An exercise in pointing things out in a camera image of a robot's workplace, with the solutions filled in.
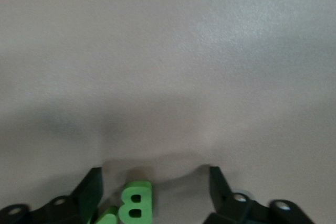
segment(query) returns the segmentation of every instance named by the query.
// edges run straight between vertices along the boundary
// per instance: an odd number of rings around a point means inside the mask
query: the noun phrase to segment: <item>green letter b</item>
[[[128,183],[121,200],[119,218],[124,224],[152,223],[152,184],[149,181]]]

